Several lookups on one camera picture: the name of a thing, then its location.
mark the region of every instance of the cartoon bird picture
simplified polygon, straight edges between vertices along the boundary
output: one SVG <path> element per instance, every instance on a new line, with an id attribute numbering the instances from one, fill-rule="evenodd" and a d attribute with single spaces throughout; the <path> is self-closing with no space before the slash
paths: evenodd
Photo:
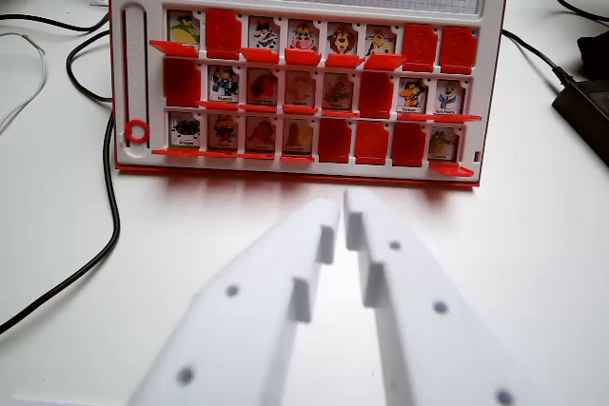
<path id="1" fill-rule="evenodd" d="M 178 16 L 178 24 L 171 28 L 171 34 L 176 42 L 197 44 L 201 40 L 199 30 L 194 26 L 191 14 Z"/>
<path id="2" fill-rule="evenodd" d="M 374 34 L 365 37 L 366 40 L 371 40 L 370 48 L 366 53 L 366 56 L 378 52 L 380 54 L 388 54 L 393 51 L 393 39 L 385 36 L 382 29 L 374 29 Z"/>
<path id="3" fill-rule="evenodd" d="M 249 147 L 254 149 L 269 149 L 275 147 L 275 129 L 269 121 L 261 121 L 247 137 Z"/>
<path id="4" fill-rule="evenodd" d="M 420 108 L 421 98 L 424 91 L 425 86 L 423 86 L 420 82 L 408 82 L 406 83 L 406 87 L 400 91 L 400 97 L 404 98 L 406 106 Z"/>
<path id="5" fill-rule="evenodd" d="M 235 121 L 231 116 L 218 116 L 213 130 L 220 142 L 229 143 L 235 136 Z"/>
<path id="6" fill-rule="evenodd" d="M 330 42 L 330 49 L 337 54 L 347 54 L 355 47 L 355 35 L 349 30 L 348 24 L 341 24 L 336 31 L 327 37 Z"/>
<path id="7" fill-rule="evenodd" d="M 299 24 L 293 30 L 294 36 L 289 45 L 290 48 L 295 49 L 312 49 L 317 50 L 315 44 L 315 35 L 313 34 L 313 27 L 310 26 L 306 21 Z"/>
<path id="8" fill-rule="evenodd" d="M 438 95 L 438 101 L 440 102 L 441 109 L 447 109 L 448 105 L 457 102 L 458 97 L 458 86 L 456 82 L 448 82 L 444 88 L 444 91 Z"/>

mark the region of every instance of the character card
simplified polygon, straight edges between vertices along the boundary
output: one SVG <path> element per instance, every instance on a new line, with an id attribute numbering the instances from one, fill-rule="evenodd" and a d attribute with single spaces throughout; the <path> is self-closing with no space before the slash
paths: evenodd
<path id="1" fill-rule="evenodd" d="M 455 162 L 459 136 L 452 127 L 432 127 L 427 159 L 439 162 Z"/>
<path id="2" fill-rule="evenodd" d="M 246 151 L 274 151 L 275 125 L 271 118 L 247 116 Z"/>
<path id="3" fill-rule="evenodd" d="M 207 115 L 207 149 L 237 150 L 239 126 L 234 115 Z"/>
<path id="4" fill-rule="evenodd" d="M 201 146 L 201 123 L 192 113 L 169 112 L 169 147 Z"/>
<path id="5" fill-rule="evenodd" d="M 288 27 L 288 48 L 311 49 L 317 51 L 320 43 L 320 33 L 313 26 L 313 21 L 291 19 L 288 23 Z"/>
<path id="6" fill-rule="evenodd" d="M 250 16 L 248 36 L 250 48 L 279 49 L 279 26 L 273 18 Z"/>
<path id="7" fill-rule="evenodd" d="M 315 80 L 308 71 L 288 70 L 285 73 L 285 104 L 315 105 Z"/>
<path id="8" fill-rule="evenodd" d="M 348 111 L 353 105 L 353 82 L 345 73 L 324 74 L 322 108 Z"/>
<path id="9" fill-rule="evenodd" d="M 277 77 L 271 70 L 247 70 L 247 102 L 251 105 L 277 105 Z"/>
<path id="10" fill-rule="evenodd" d="M 313 126 L 306 119 L 284 121 L 284 153 L 311 154 L 313 150 Z"/>
<path id="11" fill-rule="evenodd" d="M 192 11 L 167 11 L 167 40 L 198 46 L 201 42 L 201 23 Z"/>
<path id="12" fill-rule="evenodd" d="M 436 114 L 461 114 L 465 89 L 455 80 L 438 80 L 436 86 Z"/>
<path id="13" fill-rule="evenodd" d="M 239 75 L 232 67 L 209 66 L 208 100 L 239 102 Z"/>
<path id="14" fill-rule="evenodd" d="M 328 23 L 327 53 L 357 54 L 358 32 L 348 23 Z"/>
<path id="15" fill-rule="evenodd" d="M 365 30 L 365 55 L 392 54 L 396 50 L 396 34 L 389 26 L 368 26 Z"/>
<path id="16" fill-rule="evenodd" d="M 422 80 L 400 78 L 397 107 L 399 113 L 425 113 L 426 100 L 427 86 Z"/>

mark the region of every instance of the red clip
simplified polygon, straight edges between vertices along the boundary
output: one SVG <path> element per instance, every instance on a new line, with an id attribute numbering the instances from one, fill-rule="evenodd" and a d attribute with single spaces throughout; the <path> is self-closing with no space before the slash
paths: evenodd
<path id="1" fill-rule="evenodd" d="M 325 58 L 326 67 L 355 68 L 362 62 L 362 57 L 351 54 L 329 54 Z"/>
<path id="2" fill-rule="evenodd" d="M 284 105 L 285 114 L 303 114 L 311 116 L 317 113 L 317 108 L 312 106 Z"/>
<path id="3" fill-rule="evenodd" d="M 204 106 L 207 109 L 224 109 L 224 110 L 236 110 L 237 104 L 230 104 L 229 102 L 199 102 L 199 106 Z"/>
<path id="4" fill-rule="evenodd" d="M 285 63 L 292 66 L 317 66 L 322 55 L 313 49 L 286 49 Z"/>
<path id="5" fill-rule="evenodd" d="M 197 48 L 189 47 L 183 43 L 150 40 L 150 45 L 167 56 L 199 57 L 199 50 Z"/>
<path id="6" fill-rule="evenodd" d="M 302 164 L 313 164 L 315 159 L 311 156 L 282 156 L 280 159 L 282 162 L 300 162 Z"/>
<path id="7" fill-rule="evenodd" d="M 379 54 L 373 53 L 365 61 L 363 68 L 366 70 L 395 70 L 406 62 L 406 58 L 401 54 Z"/>
<path id="8" fill-rule="evenodd" d="M 279 63 L 279 53 L 272 49 L 241 48 L 241 53 L 248 62 Z"/>
<path id="9" fill-rule="evenodd" d="M 436 170 L 444 176 L 461 176 L 464 178 L 474 176 L 473 170 L 460 166 L 456 162 L 430 162 L 429 168 Z"/>

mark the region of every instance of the cartoon dog picture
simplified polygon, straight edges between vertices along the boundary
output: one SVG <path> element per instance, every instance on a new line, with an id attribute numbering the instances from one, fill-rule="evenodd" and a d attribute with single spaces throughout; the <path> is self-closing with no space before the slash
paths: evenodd
<path id="1" fill-rule="evenodd" d="M 312 49 L 315 51 L 317 50 L 315 42 L 313 25 L 310 21 L 303 21 L 292 30 L 292 39 L 289 47 L 295 49 Z"/>
<path id="2" fill-rule="evenodd" d="M 389 38 L 389 35 L 384 29 L 374 29 L 373 34 L 365 37 L 366 41 L 370 42 L 370 47 L 366 56 L 378 52 L 380 54 L 388 54 L 393 52 L 394 39 Z"/>
<path id="3" fill-rule="evenodd" d="M 239 77 L 231 67 L 216 67 L 211 73 L 211 91 L 221 97 L 239 95 Z"/>
<path id="4" fill-rule="evenodd" d="M 246 147 L 248 149 L 274 149 L 275 127 L 273 124 L 266 119 L 258 121 L 258 124 L 253 128 L 251 135 L 247 137 Z"/>
<path id="5" fill-rule="evenodd" d="M 256 26 L 251 32 L 250 46 L 252 48 L 277 49 L 279 35 L 274 30 L 270 18 L 256 19 Z"/>
<path id="6" fill-rule="evenodd" d="M 438 102 L 440 109 L 457 112 L 461 108 L 462 88 L 458 81 L 438 82 Z"/>
<path id="7" fill-rule="evenodd" d="M 199 28 L 195 27 L 192 14 L 185 12 L 177 18 L 178 24 L 171 27 L 173 40 L 180 43 L 195 45 L 201 40 Z"/>
<path id="8" fill-rule="evenodd" d="M 404 99 L 404 111 L 418 111 L 415 108 L 422 108 L 423 95 L 426 87 L 421 81 L 404 81 L 401 82 L 403 89 L 400 90 L 400 97 Z"/>
<path id="9" fill-rule="evenodd" d="M 330 49 L 336 54 L 348 54 L 355 47 L 357 41 L 348 24 L 340 24 L 327 39 L 330 43 Z"/>

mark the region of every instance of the cartoon duck picture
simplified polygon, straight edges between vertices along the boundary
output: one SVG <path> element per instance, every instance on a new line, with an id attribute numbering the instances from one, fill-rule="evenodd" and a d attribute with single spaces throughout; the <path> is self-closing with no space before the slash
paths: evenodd
<path id="1" fill-rule="evenodd" d="M 307 22 L 299 24 L 293 30 L 294 36 L 289 45 L 290 48 L 295 49 L 312 49 L 316 50 L 315 46 L 315 35 L 313 34 L 313 27 L 308 25 Z"/>
<path id="2" fill-rule="evenodd" d="M 380 54 L 388 54 L 393 51 L 393 47 L 390 44 L 393 44 L 393 39 L 387 38 L 382 29 L 374 29 L 374 34 L 365 37 L 366 40 L 371 40 L 370 48 L 368 48 L 368 52 L 366 56 L 373 54 L 375 52 L 379 52 Z"/>
<path id="3" fill-rule="evenodd" d="M 421 96 L 425 91 L 425 86 L 419 82 L 408 82 L 407 86 L 400 91 L 400 97 L 403 97 L 406 102 L 406 106 L 414 108 L 421 107 Z"/>
<path id="4" fill-rule="evenodd" d="M 231 116 L 218 116 L 213 130 L 220 142 L 229 143 L 235 136 L 235 121 Z"/>
<path id="5" fill-rule="evenodd" d="M 269 149 L 275 147 L 275 129 L 269 121 L 261 121 L 254 127 L 252 134 L 247 137 L 249 147 L 254 149 Z"/>
<path id="6" fill-rule="evenodd" d="M 446 83 L 446 87 L 444 88 L 444 92 L 441 92 L 438 96 L 438 101 L 440 102 L 441 109 L 447 109 L 449 104 L 454 104 L 457 102 L 457 88 L 459 84 L 456 82 Z"/>
<path id="7" fill-rule="evenodd" d="M 342 100 L 349 100 L 351 92 L 347 88 L 346 76 L 340 76 L 336 83 L 329 84 L 328 90 L 324 94 L 325 100 L 331 105 L 339 105 Z"/>
<path id="8" fill-rule="evenodd" d="M 178 24 L 171 28 L 171 34 L 176 42 L 197 44 L 201 36 L 199 30 L 194 26 L 191 14 L 183 14 L 177 18 Z"/>

